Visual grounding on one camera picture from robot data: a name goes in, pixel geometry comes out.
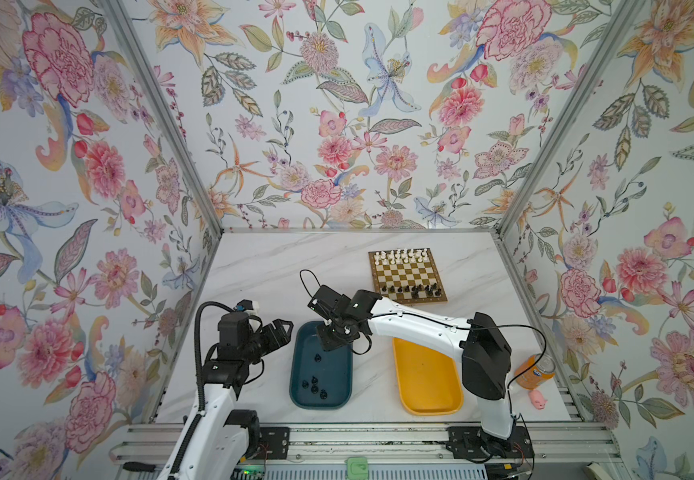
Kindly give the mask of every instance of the pink toy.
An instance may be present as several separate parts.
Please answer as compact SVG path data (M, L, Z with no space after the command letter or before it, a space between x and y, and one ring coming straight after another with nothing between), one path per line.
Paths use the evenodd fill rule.
M528 392L528 398L531 399L531 405L537 410L544 410L546 406L546 398L541 394L539 390L531 390Z

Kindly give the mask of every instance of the chessboard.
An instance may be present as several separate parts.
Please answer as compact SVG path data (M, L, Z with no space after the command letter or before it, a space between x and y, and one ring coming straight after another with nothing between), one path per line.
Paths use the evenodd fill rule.
M408 253L420 251L424 251L426 256ZM368 252L374 291L403 305L448 302L432 252L426 248L406 250L405 256L401 252L403 251Z

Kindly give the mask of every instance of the black bracket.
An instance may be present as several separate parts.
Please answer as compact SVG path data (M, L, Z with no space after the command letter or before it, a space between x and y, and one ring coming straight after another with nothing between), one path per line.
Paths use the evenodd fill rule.
M288 442L291 429L288 427L262 427L258 444L260 451L254 460L285 460L288 458Z
M525 427L513 427L512 436L501 442L509 447L487 445L480 427L448 427L448 442L445 447L454 454L454 458L466 458L476 462L485 460L490 453L497 458L532 458L534 456L534 446L531 445L528 430Z

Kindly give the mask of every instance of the black mounting plate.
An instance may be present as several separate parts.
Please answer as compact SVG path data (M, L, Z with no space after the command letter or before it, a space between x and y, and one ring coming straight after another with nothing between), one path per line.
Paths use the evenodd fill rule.
M254 460L285 460L288 458L288 440L291 429L288 427L262 427L258 444L261 451Z
M454 458L466 458L468 460L485 460L488 454L482 449L484 442L477 435L480 427L448 427L448 442L446 449L454 454ZM512 436L507 440L512 449L506 452L504 458L532 458L534 456L534 446L531 445L528 430L525 427L515 426L512 429ZM515 448L515 444L520 446L522 452Z

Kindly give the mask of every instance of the orange soda can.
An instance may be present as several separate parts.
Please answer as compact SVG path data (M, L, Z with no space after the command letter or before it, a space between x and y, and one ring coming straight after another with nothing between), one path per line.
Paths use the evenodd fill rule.
M534 363L538 356L539 354L537 353L528 357L528 360L525 360L523 365L521 365L520 368L517 369L517 371L522 372L523 370L527 369L529 365L532 365ZM517 377L515 382L517 383L517 385L520 385L525 389L533 390L542 383L554 377L555 368L555 360L553 360L551 356L545 354L541 358L541 360L538 361L537 364L532 366L523 375Z

